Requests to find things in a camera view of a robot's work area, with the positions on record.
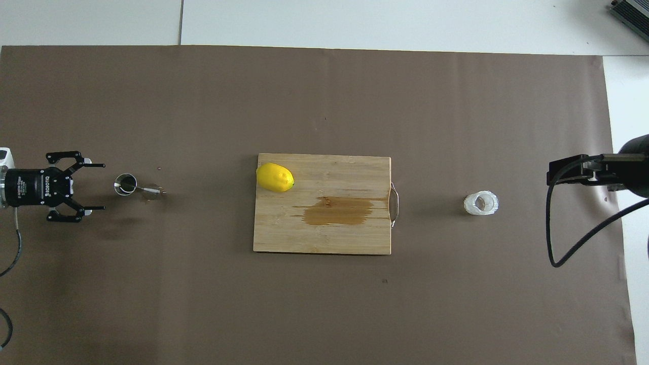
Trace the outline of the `grey ribbed metal device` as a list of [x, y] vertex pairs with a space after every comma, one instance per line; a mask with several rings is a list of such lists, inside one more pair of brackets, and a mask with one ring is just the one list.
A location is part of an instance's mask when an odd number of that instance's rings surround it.
[[611, 0], [609, 12], [649, 43], [649, 0]]

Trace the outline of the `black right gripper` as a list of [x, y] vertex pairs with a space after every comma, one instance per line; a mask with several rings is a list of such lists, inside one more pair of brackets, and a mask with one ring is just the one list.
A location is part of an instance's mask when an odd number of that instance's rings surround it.
[[[574, 155], [549, 162], [547, 185], [562, 168], [589, 155]], [[560, 184], [606, 184], [607, 191], [628, 190], [649, 198], [649, 134], [631, 139], [617, 154], [606, 154], [604, 162], [590, 161], [572, 167], [558, 179]]]

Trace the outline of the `clear plastic cup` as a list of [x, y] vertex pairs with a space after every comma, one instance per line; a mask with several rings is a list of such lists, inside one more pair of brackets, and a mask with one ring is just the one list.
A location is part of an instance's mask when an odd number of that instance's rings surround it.
[[489, 190], [468, 194], [463, 201], [464, 210], [477, 216], [493, 215], [499, 209], [499, 205], [498, 197]]

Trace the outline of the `steel cocktail jigger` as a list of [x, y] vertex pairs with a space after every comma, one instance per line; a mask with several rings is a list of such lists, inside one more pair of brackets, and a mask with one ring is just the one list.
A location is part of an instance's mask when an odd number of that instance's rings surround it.
[[130, 173], [122, 173], [114, 180], [114, 191], [120, 197], [134, 196], [142, 201], [161, 199], [166, 191], [157, 184], [142, 183]]

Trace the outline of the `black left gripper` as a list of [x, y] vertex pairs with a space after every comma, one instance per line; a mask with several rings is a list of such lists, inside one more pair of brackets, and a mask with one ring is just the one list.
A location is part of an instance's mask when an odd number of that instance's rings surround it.
[[[84, 206], [75, 201], [74, 180], [71, 177], [81, 168], [105, 168], [106, 164], [86, 162], [80, 152], [49, 152], [47, 162], [51, 166], [62, 159], [74, 159], [68, 169], [7, 169], [4, 173], [4, 202], [13, 207], [48, 206], [49, 222], [79, 223], [90, 211], [105, 210], [106, 206]], [[58, 212], [59, 205], [66, 205], [74, 214]]]

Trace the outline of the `brown paper table mat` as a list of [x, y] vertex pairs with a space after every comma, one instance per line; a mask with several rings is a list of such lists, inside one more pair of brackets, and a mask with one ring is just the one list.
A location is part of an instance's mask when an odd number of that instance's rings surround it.
[[[21, 208], [0, 365], [633, 365], [621, 224], [563, 267], [552, 160], [612, 151], [603, 58], [4, 47], [0, 145], [78, 150], [79, 224]], [[253, 252], [259, 153], [388, 156], [385, 256]], [[166, 194], [120, 197], [130, 173]], [[493, 215], [464, 210], [489, 190]]]

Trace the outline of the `yellow lemon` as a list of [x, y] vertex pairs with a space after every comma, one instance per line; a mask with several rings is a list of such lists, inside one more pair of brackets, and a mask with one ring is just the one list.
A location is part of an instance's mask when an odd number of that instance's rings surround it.
[[287, 192], [295, 184], [292, 172], [275, 163], [265, 163], [257, 167], [257, 184], [272, 192]]

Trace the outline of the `wooden cutting board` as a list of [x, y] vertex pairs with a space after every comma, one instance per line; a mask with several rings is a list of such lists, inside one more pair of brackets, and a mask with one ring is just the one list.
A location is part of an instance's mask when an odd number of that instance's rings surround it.
[[292, 173], [287, 192], [257, 187], [255, 252], [391, 254], [391, 158], [260, 153]]

